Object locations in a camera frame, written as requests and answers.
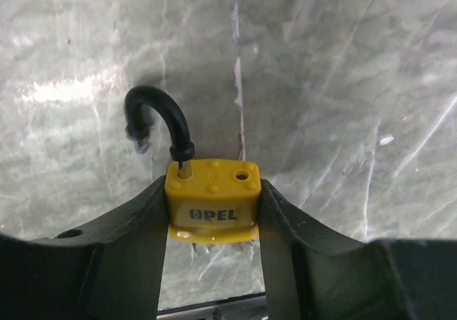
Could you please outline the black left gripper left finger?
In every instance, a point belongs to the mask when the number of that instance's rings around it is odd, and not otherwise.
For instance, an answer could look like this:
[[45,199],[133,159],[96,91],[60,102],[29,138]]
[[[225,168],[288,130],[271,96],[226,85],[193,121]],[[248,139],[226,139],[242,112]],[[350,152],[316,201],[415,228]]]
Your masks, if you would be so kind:
[[55,238],[1,236],[3,319],[155,319],[169,216],[164,178]]

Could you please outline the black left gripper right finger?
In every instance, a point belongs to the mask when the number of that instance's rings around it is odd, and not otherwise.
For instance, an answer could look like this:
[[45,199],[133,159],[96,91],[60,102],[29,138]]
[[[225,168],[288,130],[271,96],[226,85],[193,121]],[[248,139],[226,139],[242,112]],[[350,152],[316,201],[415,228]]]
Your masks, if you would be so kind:
[[270,319],[454,319],[456,243],[363,243],[315,220],[262,181],[261,264]]

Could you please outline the yellow padlock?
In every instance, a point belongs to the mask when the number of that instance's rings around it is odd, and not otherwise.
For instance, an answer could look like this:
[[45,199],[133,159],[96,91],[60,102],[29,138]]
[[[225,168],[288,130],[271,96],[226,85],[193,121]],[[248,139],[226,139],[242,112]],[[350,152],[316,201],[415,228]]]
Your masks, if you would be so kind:
[[164,184],[169,236],[195,244],[232,244],[258,237],[261,177],[252,161],[195,159],[186,118],[178,104],[153,86],[135,86],[124,99],[126,132],[142,154],[149,147],[145,106],[164,120],[172,163]]

